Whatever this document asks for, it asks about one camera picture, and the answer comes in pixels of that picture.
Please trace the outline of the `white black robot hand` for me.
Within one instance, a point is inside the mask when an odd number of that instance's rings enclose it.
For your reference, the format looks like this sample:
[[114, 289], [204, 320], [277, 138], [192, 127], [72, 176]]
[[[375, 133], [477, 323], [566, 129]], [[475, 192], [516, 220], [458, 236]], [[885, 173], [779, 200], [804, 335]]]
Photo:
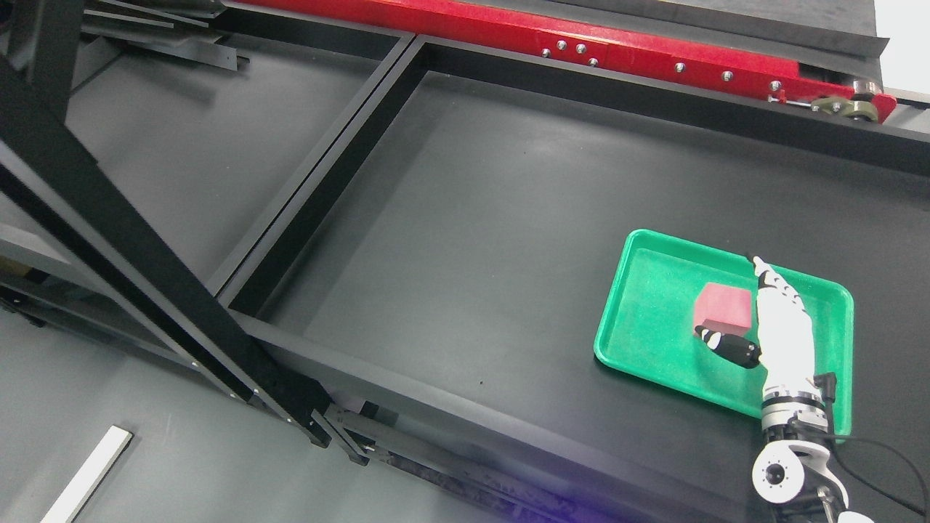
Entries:
[[776, 393], [822, 400], [816, 387], [816, 344], [812, 319], [796, 288], [761, 257], [748, 255], [757, 278], [757, 340], [695, 325], [694, 334], [711, 353], [742, 368], [759, 365], [767, 372], [763, 398]]

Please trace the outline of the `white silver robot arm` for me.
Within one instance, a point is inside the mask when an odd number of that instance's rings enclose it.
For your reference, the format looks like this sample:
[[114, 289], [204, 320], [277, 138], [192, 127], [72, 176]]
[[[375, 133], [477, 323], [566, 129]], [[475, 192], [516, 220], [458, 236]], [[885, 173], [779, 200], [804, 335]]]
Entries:
[[751, 480], [773, 522], [870, 522], [851, 507], [830, 470], [833, 413], [818, 394], [782, 390], [764, 395], [764, 446]]

